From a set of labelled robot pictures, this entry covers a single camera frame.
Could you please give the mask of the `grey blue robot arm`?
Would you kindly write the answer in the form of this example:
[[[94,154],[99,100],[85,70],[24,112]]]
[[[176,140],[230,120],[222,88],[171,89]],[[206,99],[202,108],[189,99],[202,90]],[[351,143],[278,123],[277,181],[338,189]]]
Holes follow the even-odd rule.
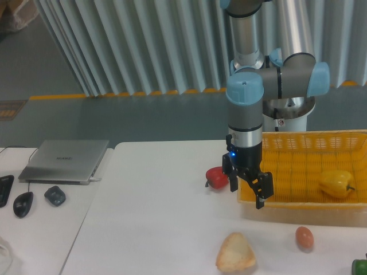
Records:
[[[227,80],[227,152],[222,171],[231,191],[246,181],[255,194],[256,208],[273,196],[273,177],[260,169],[262,161],[263,103],[294,97],[324,95],[330,87],[327,63],[314,56],[304,1],[276,1],[280,28],[281,64],[260,52],[257,13],[262,1],[221,1],[229,16],[234,59]]]

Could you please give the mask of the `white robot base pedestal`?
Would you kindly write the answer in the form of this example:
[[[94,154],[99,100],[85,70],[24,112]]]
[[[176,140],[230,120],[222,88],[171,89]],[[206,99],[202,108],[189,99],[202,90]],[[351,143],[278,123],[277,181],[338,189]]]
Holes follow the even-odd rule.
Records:
[[[307,117],[315,107],[315,97],[263,101],[264,132],[304,132]]]

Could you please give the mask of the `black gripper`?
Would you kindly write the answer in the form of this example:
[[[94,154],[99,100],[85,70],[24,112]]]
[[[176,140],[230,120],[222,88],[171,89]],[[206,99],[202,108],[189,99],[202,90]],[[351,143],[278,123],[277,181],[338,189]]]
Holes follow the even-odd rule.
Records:
[[[244,174],[244,180],[255,194],[256,208],[263,208],[265,201],[274,195],[274,185],[271,172],[260,172],[262,143],[253,147],[231,144],[227,146],[227,151],[222,156],[222,173],[229,179],[230,190],[238,190],[238,170],[239,174]]]

